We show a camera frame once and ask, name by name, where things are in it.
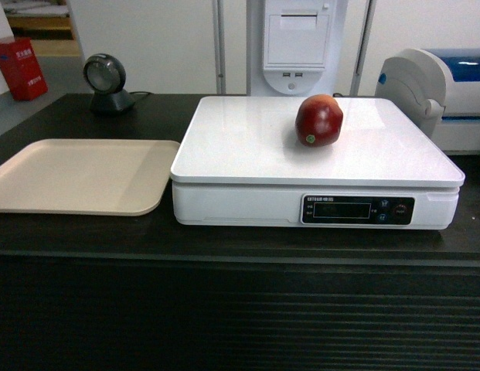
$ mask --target apple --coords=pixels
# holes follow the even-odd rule
[[[342,111],[336,99],[326,94],[305,99],[296,115],[298,140],[308,147],[330,145],[339,138]]]

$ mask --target red fire extinguisher box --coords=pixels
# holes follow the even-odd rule
[[[15,100],[32,100],[47,91],[28,37],[0,39],[0,69]]]

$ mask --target printer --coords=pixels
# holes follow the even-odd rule
[[[480,151],[480,49],[405,49],[384,61],[375,95],[442,151]]]

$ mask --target digital scale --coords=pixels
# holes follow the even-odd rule
[[[303,97],[203,98],[171,167],[176,219],[217,226],[440,230],[465,175],[390,100],[337,98],[332,145],[309,148]]]

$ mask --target plastic tray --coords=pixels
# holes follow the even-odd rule
[[[0,166],[0,213],[138,216],[161,201],[175,141],[46,139]]]

